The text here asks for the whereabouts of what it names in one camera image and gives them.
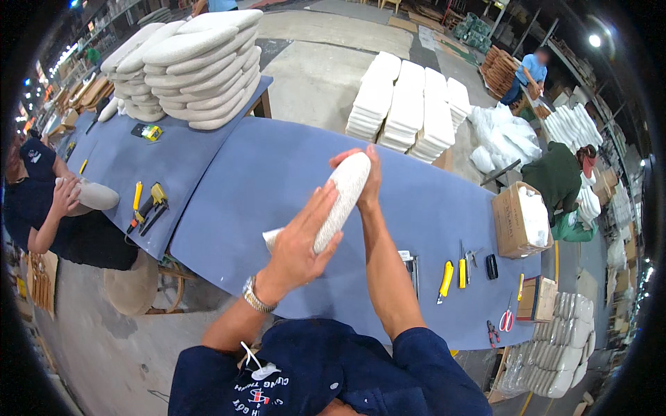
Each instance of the light blue shirt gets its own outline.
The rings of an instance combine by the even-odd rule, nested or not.
[[[238,7],[235,0],[208,0],[208,11],[230,11]]]
[[[545,81],[545,75],[548,72],[548,70],[546,69],[546,67],[542,67],[541,65],[539,65],[539,60],[533,53],[525,55],[525,57],[523,58],[523,63],[520,64],[518,70],[515,72],[515,75],[518,77],[520,82],[523,85],[527,85],[529,81],[527,80],[527,77],[523,73],[523,68],[527,68],[527,71],[532,76],[532,78],[534,78],[536,82]]]

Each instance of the chair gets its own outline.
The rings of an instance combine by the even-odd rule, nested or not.
[[[127,316],[182,313],[183,310],[178,309],[178,305],[185,289],[185,279],[196,279],[196,277],[182,272],[176,263],[174,267],[172,269],[160,266],[157,260],[139,250],[139,256],[132,269],[104,270],[104,287],[109,302],[118,312]],[[153,307],[159,291],[157,277],[160,274],[178,279],[176,298],[167,309]]]
[[[402,0],[388,0],[388,1],[389,1],[389,3],[395,3],[395,5],[396,5],[396,16],[397,16],[398,15],[398,6],[400,5],[400,2]],[[386,0],[379,0],[377,2],[377,7],[379,7],[380,9],[383,9],[385,4],[386,4]]]

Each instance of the tabletop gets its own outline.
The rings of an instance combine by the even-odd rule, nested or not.
[[[272,77],[262,76],[248,104],[230,122],[216,130],[195,130],[187,125],[187,121],[170,116],[152,123],[163,130],[156,142],[133,136],[130,133],[132,128],[143,122],[118,114],[107,122],[98,122],[86,134],[95,115],[84,112],[75,123],[77,128],[72,140],[77,146],[67,166],[78,174],[87,159],[83,176],[118,192],[118,205],[104,213],[122,231],[133,218],[136,183],[143,183],[142,204],[148,199],[153,184],[159,182],[168,197],[168,210],[145,236],[139,236],[136,229],[130,238],[152,257],[161,259],[176,223],[210,161],[272,81]]]
[[[315,187],[331,173],[329,158],[365,147],[349,136],[302,124],[247,117],[229,135],[184,211],[170,246],[182,263],[233,295],[270,254],[262,232],[285,226]],[[486,321],[499,325],[519,275],[536,276],[539,256],[497,256],[499,278],[488,280],[484,258],[497,253],[491,199],[494,194],[455,174],[404,154],[377,147],[382,161],[380,203],[399,250],[418,255],[420,307],[429,328],[451,349],[487,349]],[[275,314],[287,318],[329,317],[382,343],[384,333],[368,294],[360,215],[355,208],[344,238],[324,274],[282,300]],[[456,265],[460,239],[467,250],[485,248],[466,289],[455,283],[436,304],[444,265]],[[517,309],[515,299],[513,311]],[[529,339],[533,324],[516,322],[499,346]]]

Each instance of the metal watch band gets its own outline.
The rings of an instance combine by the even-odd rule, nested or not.
[[[245,282],[243,287],[243,298],[250,304],[254,309],[261,313],[271,313],[278,307],[278,304],[266,305],[264,302],[260,301],[254,294],[254,283],[256,281],[256,275],[252,275]]]

